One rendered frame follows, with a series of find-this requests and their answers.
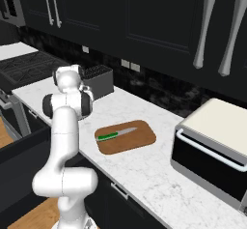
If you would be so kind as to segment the steel oven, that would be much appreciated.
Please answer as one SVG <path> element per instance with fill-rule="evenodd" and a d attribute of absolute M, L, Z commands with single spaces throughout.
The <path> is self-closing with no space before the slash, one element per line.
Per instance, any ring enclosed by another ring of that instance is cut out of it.
<path fill-rule="evenodd" d="M 14 95 L 6 94 L 0 89 L 0 116 L 9 136 L 19 140 L 31 133 L 22 102 Z"/>

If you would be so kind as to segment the grey range hood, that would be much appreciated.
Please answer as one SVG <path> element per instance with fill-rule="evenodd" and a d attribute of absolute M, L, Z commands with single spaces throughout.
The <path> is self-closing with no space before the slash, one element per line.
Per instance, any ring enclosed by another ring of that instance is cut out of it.
<path fill-rule="evenodd" d="M 21 27 L 25 25 L 20 0 L 0 0 L 0 20 Z"/>

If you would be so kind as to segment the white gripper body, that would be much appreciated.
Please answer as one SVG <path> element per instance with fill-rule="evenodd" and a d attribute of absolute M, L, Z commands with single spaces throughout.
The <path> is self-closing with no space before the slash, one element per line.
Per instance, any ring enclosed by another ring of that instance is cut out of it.
<path fill-rule="evenodd" d="M 83 89 L 84 93 L 87 93 L 90 96 L 92 101 L 95 100 L 95 97 L 94 97 L 94 94 L 93 94 L 93 90 L 92 90 L 92 88 L 90 86 L 83 85 L 82 89 Z"/>

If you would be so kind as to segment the grey black toaster oven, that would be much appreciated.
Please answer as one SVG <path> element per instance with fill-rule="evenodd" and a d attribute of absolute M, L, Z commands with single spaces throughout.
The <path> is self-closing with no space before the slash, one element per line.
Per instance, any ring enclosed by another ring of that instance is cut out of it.
<path fill-rule="evenodd" d="M 176 137 L 182 135 L 241 166 L 247 163 L 247 109 L 210 99 L 175 127 L 171 165 L 247 215 L 247 172 L 239 172 Z"/>

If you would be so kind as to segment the green-handled knife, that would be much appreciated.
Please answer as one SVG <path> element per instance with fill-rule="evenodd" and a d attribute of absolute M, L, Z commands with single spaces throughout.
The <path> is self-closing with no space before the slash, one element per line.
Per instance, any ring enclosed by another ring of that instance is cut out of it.
<path fill-rule="evenodd" d="M 105 140 L 110 140 L 110 139 L 116 138 L 118 136 L 133 132 L 136 129 L 137 128 L 127 128 L 127 129 L 117 130 L 115 132 L 111 132 L 108 134 L 103 134 L 103 135 L 97 136 L 96 141 L 101 142 L 101 141 L 105 141 Z"/>

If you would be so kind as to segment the black hob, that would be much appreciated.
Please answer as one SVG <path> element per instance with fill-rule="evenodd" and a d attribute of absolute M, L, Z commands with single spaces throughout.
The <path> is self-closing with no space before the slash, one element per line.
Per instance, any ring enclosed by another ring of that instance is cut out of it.
<path fill-rule="evenodd" d="M 9 93 L 16 88 L 46 79 L 56 67 L 68 63 L 42 51 L 0 61 L 0 88 Z"/>

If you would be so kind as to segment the black cupboard door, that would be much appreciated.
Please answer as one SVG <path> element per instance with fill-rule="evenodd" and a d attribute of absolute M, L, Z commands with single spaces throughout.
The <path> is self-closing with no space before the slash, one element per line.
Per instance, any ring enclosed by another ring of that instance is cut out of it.
<path fill-rule="evenodd" d="M 222 87 L 231 97 L 238 97 L 239 100 L 247 100 L 247 69 L 244 70 L 244 64 L 247 61 L 247 10 L 241 21 L 240 28 L 236 37 L 233 58 L 231 64 L 231 73 L 224 78 Z"/>
<path fill-rule="evenodd" d="M 45 0 L 24 0 L 27 22 L 35 28 L 51 27 Z"/>
<path fill-rule="evenodd" d="M 203 86 L 193 66 L 202 27 L 204 0 L 125 0 L 125 39 L 131 60 L 148 69 Z"/>
<path fill-rule="evenodd" d="M 57 0 L 61 38 L 121 57 L 124 0 Z"/>

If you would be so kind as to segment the black drawer front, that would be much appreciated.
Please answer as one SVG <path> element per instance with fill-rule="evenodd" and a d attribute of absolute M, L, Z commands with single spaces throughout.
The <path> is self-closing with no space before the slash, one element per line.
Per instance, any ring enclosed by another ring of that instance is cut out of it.
<path fill-rule="evenodd" d="M 97 188 L 85 199 L 85 206 L 100 229 L 167 229 L 129 195 L 125 200 L 110 186 L 113 182 L 86 159 L 81 165 L 93 168 L 98 176 Z"/>

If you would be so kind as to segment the dark grey knife block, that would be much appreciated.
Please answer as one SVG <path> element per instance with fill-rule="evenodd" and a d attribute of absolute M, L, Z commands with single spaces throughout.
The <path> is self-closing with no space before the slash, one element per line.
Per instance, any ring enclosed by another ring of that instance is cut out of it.
<path fill-rule="evenodd" d="M 83 82 L 81 90 L 86 92 L 87 86 L 89 86 L 93 92 L 94 100 L 98 100 L 114 92 L 112 69 L 98 65 L 88 69 L 80 68 L 79 74 Z"/>

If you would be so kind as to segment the brown wooden cutting board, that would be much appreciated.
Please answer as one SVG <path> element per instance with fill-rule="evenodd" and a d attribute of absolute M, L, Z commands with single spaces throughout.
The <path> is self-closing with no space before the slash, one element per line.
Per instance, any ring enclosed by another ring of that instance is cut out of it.
<path fill-rule="evenodd" d="M 135 130 L 113 139 L 97 142 L 96 144 L 98 145 L 99 150 L 105 155 L 113 155 L 150 145 L 156 141 L 155 133 L 149 124 L 143 120 L 135 120 L 97 129 L 95 137 L 128 128 L 135 128 Z"/>

